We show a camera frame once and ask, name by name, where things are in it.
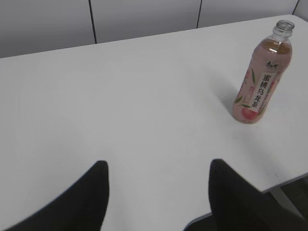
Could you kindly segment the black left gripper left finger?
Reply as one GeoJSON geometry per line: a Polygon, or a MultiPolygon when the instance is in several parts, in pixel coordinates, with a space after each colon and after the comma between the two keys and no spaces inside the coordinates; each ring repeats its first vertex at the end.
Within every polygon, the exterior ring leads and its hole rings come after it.
{"type": "Polygon", "coordinates": [[[99,231],[109,201],[109,169],[97,161],[79,180],[8,231],[99,231]]]}

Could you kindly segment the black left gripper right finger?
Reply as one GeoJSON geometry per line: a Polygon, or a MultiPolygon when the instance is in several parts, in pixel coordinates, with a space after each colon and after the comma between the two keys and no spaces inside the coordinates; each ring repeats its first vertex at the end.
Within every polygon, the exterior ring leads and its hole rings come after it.
{"type": "Polygon", "coordinates": [[[219,231],[306,231],[308,222],[258,191],[222,159],[209,170],[208,196],[219,231]]]}

